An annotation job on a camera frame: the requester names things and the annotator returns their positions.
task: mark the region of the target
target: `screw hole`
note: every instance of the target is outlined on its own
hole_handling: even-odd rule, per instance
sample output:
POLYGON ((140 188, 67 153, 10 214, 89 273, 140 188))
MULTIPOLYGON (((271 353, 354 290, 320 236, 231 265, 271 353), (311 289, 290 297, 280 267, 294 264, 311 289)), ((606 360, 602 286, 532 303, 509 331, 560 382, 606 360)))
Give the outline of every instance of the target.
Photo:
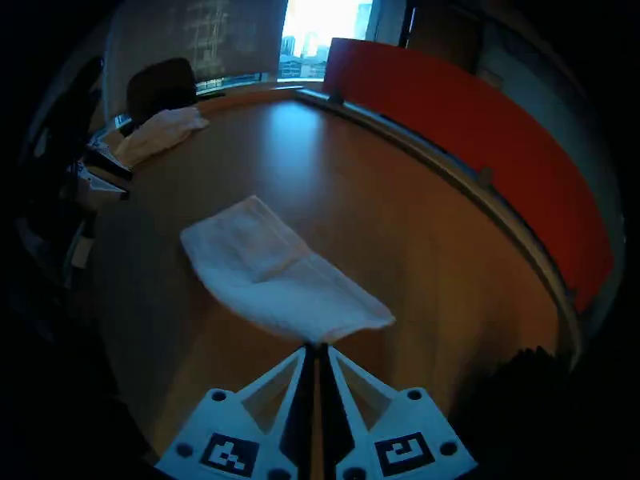
POLYGON ((274 468, 269 470, 266 478, 267 480, 290 480, 291 474, 282 468, 274 468))
POLYGON ((213 395, 211 395, 211 398, 216 402, 221 402, 222 400, 224 400, 226 398, 226 393, 221 392, 220 390, 218 390, 217 392, 214 392, 213 395))
POLYGON ((359 466, 355 466, 346 469, 345 473, 342 474, 342 478, 344 478, 344 480, 365 480, 366 472, 359 466))
POLYGON ((188 443, 179 443, 175 447, 175 451, 183 458, 190 457, 194 454, 194 448, 188 443))
POLYGON ((458 446, 455 442, 444 442, 440 445, 440 453, 449 457, 458 451, 458 446))

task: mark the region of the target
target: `window blind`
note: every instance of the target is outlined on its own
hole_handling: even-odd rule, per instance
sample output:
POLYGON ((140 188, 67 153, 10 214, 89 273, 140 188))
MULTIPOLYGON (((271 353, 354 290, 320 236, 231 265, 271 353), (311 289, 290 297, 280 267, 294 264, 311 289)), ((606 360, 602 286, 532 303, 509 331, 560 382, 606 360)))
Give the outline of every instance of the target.
POLYGON ((106 42, 106 116, 126 111, 137 72, 169 58, 189 60, 198 82, 276 72, 287 0, 127 0, 106 42))

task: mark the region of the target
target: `building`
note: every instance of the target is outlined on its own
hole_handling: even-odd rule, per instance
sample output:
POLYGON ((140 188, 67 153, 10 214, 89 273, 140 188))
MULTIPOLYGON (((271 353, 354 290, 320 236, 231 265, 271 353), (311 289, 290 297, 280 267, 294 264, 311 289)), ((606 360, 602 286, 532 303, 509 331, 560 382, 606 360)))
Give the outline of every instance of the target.
POLYGON ((371 15, 371 4, 361 3, 358 5, 358 14, 355 17, 354 38, 356 40, 366 39, 366 28, 369 26, 369 16, 371 15))
POLYGON ((321 62, 326 62, 329 57, 329 47, 326 45, 319 45, 315 52, 315 57, 321 62))
POLYGON ((280 55, 278 78, 324 78, 326 60, 318 57, 280 55))
POLYGON ((293 55, 294 49, 295 37, 293 35, 282 37, 282 42, 280 43, 280 55, 293 55))
POLYGON ((305 41, 302 44, 301 57, 314 57, 318 49, 318 34, 315 32, 306 32, 305 41))

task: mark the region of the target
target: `sky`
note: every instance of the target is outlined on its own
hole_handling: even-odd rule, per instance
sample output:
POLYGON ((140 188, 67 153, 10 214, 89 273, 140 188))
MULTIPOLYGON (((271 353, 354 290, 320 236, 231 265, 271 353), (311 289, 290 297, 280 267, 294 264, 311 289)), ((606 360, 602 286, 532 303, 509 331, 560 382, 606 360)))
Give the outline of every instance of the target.
POLYGON ((372 0, 289 0, 282 36, 295 37, 294 55, 300 55, 307 32, 318 36, 310 54, 333 37, 352 38, 358 5, 372 0))

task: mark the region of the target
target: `white cloth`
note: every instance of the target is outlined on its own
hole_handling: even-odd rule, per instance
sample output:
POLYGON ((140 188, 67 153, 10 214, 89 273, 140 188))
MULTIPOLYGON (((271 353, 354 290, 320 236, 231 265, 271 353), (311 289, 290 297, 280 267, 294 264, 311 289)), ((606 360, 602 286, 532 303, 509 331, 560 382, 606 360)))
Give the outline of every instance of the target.
POLYGON ((181 240, 213 296, 276 334, 330 342, 394 321, 255 196, 184 229, 181 240))
POLYGON ((192 130, 207 125, 209 121, 202 118, 194 106, 163 110, 122 140, 115 156, 126 166, 137 165, 145 158, 183 142, 192 130))

